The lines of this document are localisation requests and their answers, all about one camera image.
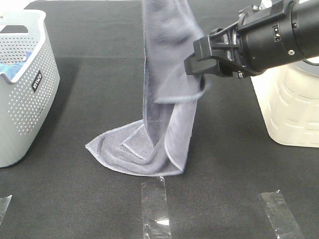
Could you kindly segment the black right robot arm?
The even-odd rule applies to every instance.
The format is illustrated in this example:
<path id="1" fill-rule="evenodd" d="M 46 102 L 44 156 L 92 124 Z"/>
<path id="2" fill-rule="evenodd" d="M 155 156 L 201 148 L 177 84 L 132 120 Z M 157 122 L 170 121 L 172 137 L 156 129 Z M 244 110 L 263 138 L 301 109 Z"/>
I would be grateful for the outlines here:
<path id="1" fill-rule="evenodd" d="M 185 59 L 188 75 L 240 78 L 319 55 L 319 2 L 273 0 L 271 6 L 248 6 L 238 20 L 193 43 Z"/>

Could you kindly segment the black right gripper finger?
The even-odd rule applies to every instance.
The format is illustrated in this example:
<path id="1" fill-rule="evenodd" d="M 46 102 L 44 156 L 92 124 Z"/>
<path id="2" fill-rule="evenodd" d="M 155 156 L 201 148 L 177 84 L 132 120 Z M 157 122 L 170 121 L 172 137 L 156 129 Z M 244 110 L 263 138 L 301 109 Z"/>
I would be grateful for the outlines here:
<path id="1" fill-rule="evenodd" d="M 211 44 L 224 43 L 217 34 L 209 34 L 193 42 L 194 52 L 184 60 L 184 68 L 187 75 L 211 74 L 224 76 L 220 68 L 220 62 L 212 56 Z"/>

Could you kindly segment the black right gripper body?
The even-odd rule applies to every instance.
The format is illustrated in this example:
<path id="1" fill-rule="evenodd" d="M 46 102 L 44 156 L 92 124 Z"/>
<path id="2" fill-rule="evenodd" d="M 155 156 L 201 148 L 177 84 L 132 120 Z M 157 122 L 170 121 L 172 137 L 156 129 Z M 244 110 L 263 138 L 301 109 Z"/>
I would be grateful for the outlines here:
<path id="1" fill-rule="evenodd" d="M 263 10 L 249 6 L 236 23 L 209 34 L 210 73 L 228 77 L 257 76 L 294 60 L 292 4 L 274 4 Z"/>

